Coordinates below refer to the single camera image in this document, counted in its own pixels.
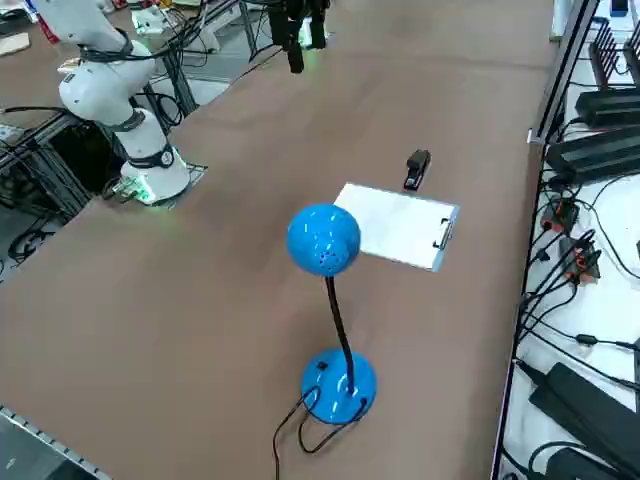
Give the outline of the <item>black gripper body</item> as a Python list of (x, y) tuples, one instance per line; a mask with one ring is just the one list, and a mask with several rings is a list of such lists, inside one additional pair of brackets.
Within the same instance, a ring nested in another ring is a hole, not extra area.
[(284, 12), (290, 20), (302, 20), (309, 17), (312, 23), (322, 23), (325, 20), (326, 11), (331, 6), (331, 1), (280, 0), (268, 1), (267, 6), (275, 11)]

